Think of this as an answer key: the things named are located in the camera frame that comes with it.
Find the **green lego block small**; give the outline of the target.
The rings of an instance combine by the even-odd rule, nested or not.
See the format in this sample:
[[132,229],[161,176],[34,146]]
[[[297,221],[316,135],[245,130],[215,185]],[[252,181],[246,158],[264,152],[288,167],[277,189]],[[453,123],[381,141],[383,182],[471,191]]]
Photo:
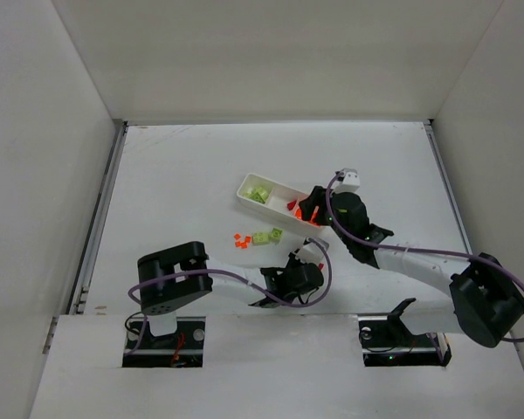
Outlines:
[[283,236],[283,231],[277,228],[273,228],[269,233],[269,238],[271,241],[278,243]]

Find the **green lego plate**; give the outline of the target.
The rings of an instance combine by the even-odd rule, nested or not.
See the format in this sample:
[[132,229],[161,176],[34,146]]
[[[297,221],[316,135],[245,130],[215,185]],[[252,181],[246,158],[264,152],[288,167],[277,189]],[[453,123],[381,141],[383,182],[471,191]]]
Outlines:
[[269,242],[270,238],[267,232],[254,232],[252,234],[252,243],[254,245],[268,244]]

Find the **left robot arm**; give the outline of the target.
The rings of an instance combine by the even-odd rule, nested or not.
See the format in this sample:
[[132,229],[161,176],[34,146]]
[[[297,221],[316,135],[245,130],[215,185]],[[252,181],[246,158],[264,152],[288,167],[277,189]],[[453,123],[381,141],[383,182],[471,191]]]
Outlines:
[[140,305],[155,337],[175,333],[176,311],[210,293],[254,308],[301,308],[307,303],[296,304],[298,297],[331,286],[322,273],[329,264],[328,247],[309,237],[289,253],[283,267],[244,268],[211,259],[203,243],[188,242],[140,258],[139,284],[128,295]]

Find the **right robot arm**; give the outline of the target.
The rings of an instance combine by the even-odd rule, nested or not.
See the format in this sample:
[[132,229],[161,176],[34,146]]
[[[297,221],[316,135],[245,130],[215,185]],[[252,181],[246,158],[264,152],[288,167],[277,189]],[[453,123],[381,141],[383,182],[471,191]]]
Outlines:
[[451,299],[442,310],[483,347],[496,347],[524,315],[524,284],[486,253],[412,247],[370,222],[354,192],[316,186],[299,203],[301,218],[330,227],[358,262],[429,285]]

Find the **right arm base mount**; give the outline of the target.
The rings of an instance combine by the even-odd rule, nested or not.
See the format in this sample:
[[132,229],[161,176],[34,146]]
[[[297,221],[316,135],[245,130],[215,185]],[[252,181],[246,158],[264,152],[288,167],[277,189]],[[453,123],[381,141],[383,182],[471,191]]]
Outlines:
[[365,367],[447,367],[452,350],[444,334],[413,334],[402,315],[415,298],[405,299],[387,313],[358,317],[358,339]]

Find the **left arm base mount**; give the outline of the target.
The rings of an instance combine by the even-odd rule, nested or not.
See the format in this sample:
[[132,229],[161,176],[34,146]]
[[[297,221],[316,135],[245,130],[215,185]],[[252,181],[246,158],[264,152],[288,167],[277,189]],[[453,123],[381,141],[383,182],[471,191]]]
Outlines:
[[125,368],[200,368],[203,366],[205,317],[177,317],[174,333],[154,336],[143,317],[125,322],[122,363]]

